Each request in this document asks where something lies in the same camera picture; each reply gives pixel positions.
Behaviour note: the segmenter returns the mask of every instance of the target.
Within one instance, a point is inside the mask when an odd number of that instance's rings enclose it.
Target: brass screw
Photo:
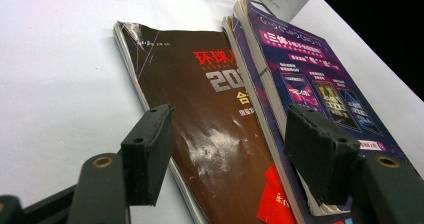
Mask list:
[[[380,163],[381,165],[385,167],[389,167],[389,168],[400,167],[400,163],[396,159],[393,159],[387,156],[377,156],[376,160],[378,163]]]
[[[93,161],[93,166],[95,168],[104,168],[112,164],[113,159],[108,156],[99,157],[96,160]]]

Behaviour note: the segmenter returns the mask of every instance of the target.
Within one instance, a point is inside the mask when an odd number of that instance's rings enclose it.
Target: white table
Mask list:
[[[1,0],[0,195],[34,204],[78,181],[88,158],[117,152],[143,115],[113,38],[117,20],[220,30],[235,0]],[[292,24],[324,37],[424,176],[424,103],[323,0]],[[191,223],[168,171],[156,207],[133,223]]]

